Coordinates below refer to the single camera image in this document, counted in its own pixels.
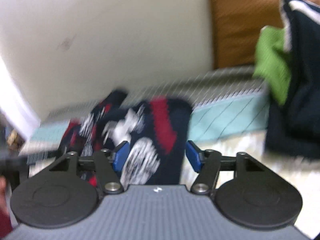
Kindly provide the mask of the left hand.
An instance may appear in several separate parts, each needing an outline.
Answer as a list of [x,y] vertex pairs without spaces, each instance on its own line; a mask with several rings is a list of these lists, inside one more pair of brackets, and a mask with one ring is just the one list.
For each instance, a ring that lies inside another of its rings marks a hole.
[[4,177],[0,178],[0,207],[3,212],[7,211],[6,201],[7,181]]

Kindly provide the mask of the red sleeve forearm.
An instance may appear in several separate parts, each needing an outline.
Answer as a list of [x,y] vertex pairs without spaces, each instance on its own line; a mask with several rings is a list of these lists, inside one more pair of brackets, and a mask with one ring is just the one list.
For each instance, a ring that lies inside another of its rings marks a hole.
[[1,206],[0,211],[0,237],[3,239],[12,232],[12,225],[8,211]]

